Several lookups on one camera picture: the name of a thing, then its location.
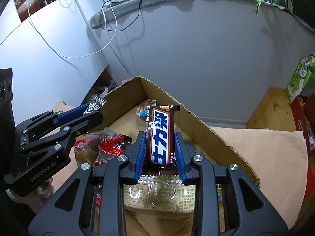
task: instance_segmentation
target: chocolate bar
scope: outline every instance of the chocolate bar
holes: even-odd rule
[[[147,163],[176,166],[174,155],[174,111],[180,106],[150,106],[146,115],[145,155]]]

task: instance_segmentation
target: black snack wrapper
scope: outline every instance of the black snack wrapper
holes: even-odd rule
[[[145,166],[176,166],[174,154],[174,111],[179,105],[151,106],[146,115]]]

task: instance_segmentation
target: green carton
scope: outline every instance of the green carton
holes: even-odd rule
[[[314,71],[315,54],[301,58],[289,85],[285,89],[291,102],[301,93]]]

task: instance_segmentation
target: blue gripper pad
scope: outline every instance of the blue gripper pad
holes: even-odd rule
[[[175,146],[175,157],[176,157],[178,175],[182,183],[185,184],[185,181],[186,181],[185,163],[184,163],[182,151],[179,146],[179,142],[178,142],[176,134],[174,134],[174,146]]]
[[[83,116],[84,111],[89,107],[89,104],[81,105],[68,112],[64,112],[58,115],[57,119],[54,121],[56,127],[60,127],[76,118]]]
[[[135,173],[134,173],[134,179],[136,183],[138,183],[138,180],[140,179],[143,162],[144,162],[144,154],[145,154],[145,133],[142,136],[141,144],[137,156],[137,161],[135,165]]]

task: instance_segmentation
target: gray cloth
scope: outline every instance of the gray cloth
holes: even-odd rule
[[[116,15],[116,18],[124,16],[124,15],[128,14],[129,12],[138,10],[140,1],[141,0],[130,0],[130,1],[126,1],[126,2],[123,2],[123,3],[120,3],[118,5],[113,6],[113,10],[114,10],[114,13]],[[146,7],[150,7],[150,6],[157,5],[157,4],[167,3],[167,2],[170,2],[170,1],[172,1],[172,0],[143,0],[142,3],[141,3],[141,8],[146,8]],[[257,3],[257,2],[259,2],[261,0],[247,0],[247,1],[252,1],[252,2]],[[266,5],[271,6],[271,4],[269,2],[263,2],[263,3],[266,4]],[[301,20],[299,17],[297,17],[294,14],[292,14],[286,7],[279,6],[277,4],[274,4],[273,6],[279,8],[279,9],[281,9],[283,11],[287,11],[288,13],[293,15],[302,25],[304,25],[306,28],[308,28],[313,33],[315,33],[315,30],[310,25],[308,25],[306,22]],[[105,9],[104,13],[105,13],[105,17],[106,17],[106,22],[107,23],[110,23],[110,22],[115,20],[115,17],[113,15],[113,12],[111,11],[111,8]],[[90,24],[91,24],[91,28],[93,28],[93,29],[98,29],[101,26],[104,27],[103,13],[101,13],[101,11],[100,11],[97,14],[95,14],[91,18]]]

